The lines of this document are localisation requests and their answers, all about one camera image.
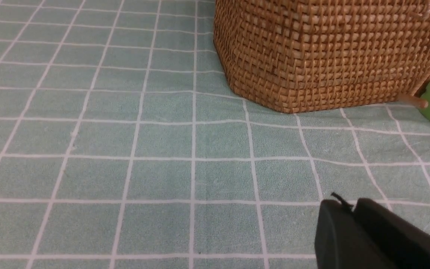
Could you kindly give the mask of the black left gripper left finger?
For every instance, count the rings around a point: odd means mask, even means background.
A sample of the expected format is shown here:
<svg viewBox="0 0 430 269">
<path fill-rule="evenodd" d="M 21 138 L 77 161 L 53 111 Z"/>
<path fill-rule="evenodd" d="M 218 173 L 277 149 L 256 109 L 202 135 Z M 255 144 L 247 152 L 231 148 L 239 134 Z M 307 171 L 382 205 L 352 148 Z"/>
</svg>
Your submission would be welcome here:
<svg viewBox="0 0 430 269">
<path fill-rule="evenodd" d="M 353 205 L 340 195 L 321 201 L 314 249 L 318 269 L 395 269 L 355 221 Z"/>
</svg>

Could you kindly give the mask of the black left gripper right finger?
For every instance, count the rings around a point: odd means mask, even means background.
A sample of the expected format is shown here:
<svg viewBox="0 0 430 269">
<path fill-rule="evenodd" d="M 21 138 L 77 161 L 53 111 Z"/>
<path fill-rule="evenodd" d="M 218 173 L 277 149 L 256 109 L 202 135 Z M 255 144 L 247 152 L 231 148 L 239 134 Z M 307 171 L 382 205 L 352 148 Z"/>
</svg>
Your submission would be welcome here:
<svg viewBox="0 0 430 269">
<path fill-rule="evenodd" d="M 354 209 L 357 223 L 398 269 L 430 269 L 430 235 L 369 198 Z"/>
</svg>

